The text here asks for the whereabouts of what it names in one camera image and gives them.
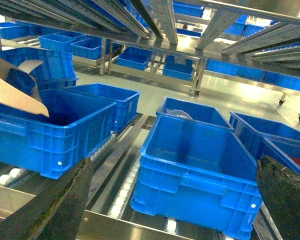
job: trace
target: blue storage bin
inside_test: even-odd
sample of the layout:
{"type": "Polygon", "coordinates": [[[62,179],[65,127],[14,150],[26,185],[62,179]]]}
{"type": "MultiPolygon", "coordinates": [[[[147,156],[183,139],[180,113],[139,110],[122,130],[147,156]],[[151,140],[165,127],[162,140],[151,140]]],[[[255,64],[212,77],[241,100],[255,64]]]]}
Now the blue storage bin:
{"type": "Polygon", "coordinates": [[[128,68],[144,71],[148,67],[148,63],[150,62],[150,60],[150,57],[130,55],[124,52],[117,58],[117,64],[128,68]]]}
{"type": "Polygon", "coordinates": [[[67,90],[116,102],[112,126],[114,132],[121,132],[137,115],[138,91],[101,83],[68,87],[67,90]]]}
{"type": "MultiPolygon", "coordinates": [[[[175,63],[175,56],[169,55],[165,58],[164,63],[175,63]]],[[[185,59],[185,65],[192,67],[193,61],[191,59],[185,59]]]]}
{"type": "Polygon", "coordinates": [[[242,15],[235,22],[239,23],[239,24],[246,24],[247,18],[248,18],[248,15],[242,15]]]}
{"type": "Polygon", "coordinates": [[[14,22],[0,22],[0,35],[2,39],[18,39],[28,36],[28,27],[14,22]]]}
{"type": "Polygon", "coordinates": [[[192,66],[171,62],[166,63],[162,71],[162,75],[186,81],[191,81],[193,73],[194,68],[192,66]]]}
{"type": "Polygon", "coordinates": [[[77,79],[71,53],[22,47],[0,51],[0,58],[16,67],[26,60],[42,60],[43,64],[30,72],[37,83],[47,80],[77,79]]]}
{"type": "Polygon", "coordinates": [[[124,50],[125,54],[135,55],[135,56],[143,56],[146,58],[151,58],[152,51],[136,48],[136,47],[128,47],[126,50],[124,50]]]}
{"type": "Polygon", "coordinates": [[[68,79],[68,78],[63,78],[63,79],[55,79],[55,80],[47,80],[47,81],[41,81],[37,83],[38,90],[43,91],[47,89],[64,89],[66,87],[72,87],[77,84],[76,79],[68,79]]]}
{"type": "Polygon", "coordinates": [[[69,36],[63,36],[58,34],[49,34],[39,36],[40,46],[43,49],[49,49],[56,52],[71,53],[71,44],[76,42],[76,39],[69,36]]]}
{"type": "Polygon", "coordinates": [[[71,44],[72,53],[86,59],[97,60],[101,58],[102,43],[98,40],[85,39],[71,44]]]}
{"type": "Polygon", "coordinates": [[[234,128],[224,116],[214,107],[197,104],[194,102],[183,101],[175,98],[165,97],[156,111],[157,116],[168,115],[167,109],[182,110],[190,115],[194,122],[204,122],[219,126],[222,129],[234,132],[234,128]]]}
{"type": "Polygon", "coordinates": [[[235,76],[237,75],[238,65],[234,65],[223,61],[208,59],[205,69],[212,72],[235,76]]]}
{"type": "Polygon", "coordinates": [[[39,26],[39,28],[40,28],[40,35],[55,34],[57,32],[62,31],[61,29],[49,27],[49,26],[39,26]]]}
{"type": "Polygon", "coordinates": [[[267,84],[274,84],[278,78],[279,74],[275,72],[266,71],[263,76],[263,82],[267,84]]]}
{"type": "Polygon", "coordinates": [[[40,35],[40,26],[33,23],[28,23],[24,21],[14,21],[16,24],[23,25],[27,27],[27,35],[28,36],[37,36],[40,35]]]}
{"type": "Polygon", "coordinates": [[[40,96],[49,118],[0,104],[0,162],[57,179],[109,139],[116,103],[65,90],[40,96]]]}
{"type": "Polygon", "coordinates": [[[241,36],[245,28],[245,24],[235,22],[230,27],[228,27],[224,32],[227,34],[233,34],[237,36],[241,36]]]}
{"type": "Polygon", "coordinates": [[[257,33],[257,32],[261,31],[264,28],[266,28],[266,27],[247,24],[244,27],[243,36],[244,37],[249,37],[250,35],[257,33]]]}
{"type": "Polygon", "coordinates": [[[178,34],[184,34],[184,35],[199,37],[199,38],[201,37],[201,32],[198,32],[198,31],[190,31],[190,30],[186,30],[186,29],[177,28],[176,32],[178,34]]]}
{"type": "Polygon", "coordinates": [[[55,34],[74,38],[76,41],[85,40],[89,37],[88,34],[79,33],[79,32],[75,32],[75,31],[60,31],[60,32],[56,32],[55,34]]]}
{"type": "Polygon", "coordinates": [[[134,210],[250,239],[263,201],[256,161],[233,132],[162,115],[140,153],[134,210]]]}
{"type": "Polygon", "coordinates": [[[242,76],[242,77],[248,77],[254,80],[261,80],[265,71],[259,70],[252,67],[247,66],[238,66],[238,71],[236,72],[236,75],[242,76]]]}
{"type": "Polygon", "coordinates": [[[300,91],[300,78],[298,77],[278,74],[274,84],[283,88],[300,91]]]}
{"type": "Polygon", "coordinates": [[[230,124],[250,154],[259,160],[264,148],[263,138],[300,143],[300,131],[277,121],[230,112],[230,124]]]}
{"type": "Polygon", "coordinates": [[[264,138],[263,142],[262,155],[270,156],[300,175],[300,166],[291,159],[291,157],[300,159],[299,143],[290,141],[282,142],[267,138],[264,138]]]}
{"type": "Polygon", "coordinates": [[[183,14],[201,18],[204,14],[205,7],[173,1],[173,10],[175,14],[183,14]]]}

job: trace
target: floor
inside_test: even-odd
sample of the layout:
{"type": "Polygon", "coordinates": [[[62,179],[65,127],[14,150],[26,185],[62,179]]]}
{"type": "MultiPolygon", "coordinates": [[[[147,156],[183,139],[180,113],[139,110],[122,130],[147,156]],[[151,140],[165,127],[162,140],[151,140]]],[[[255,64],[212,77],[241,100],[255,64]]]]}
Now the floor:
{"type": "Polygon", "coordinates": [[[205,75],[200,96],[194,97],[187,93],[128,80],[125,79],[128,76],[115,72],[100,76],[98,69],[86,66],[75,66],[75,70],[79,78],[78,85],[104,83],[141,92],[137,109],[139,113],[155,116],[158,106],[167,96],[215,107],[226,119],[230,119],[230,112],[233,111],[282,122],[300,131],[298,96],[288,95],[286,102],[279,106],[282,96],[280,92],[205,75]]]}

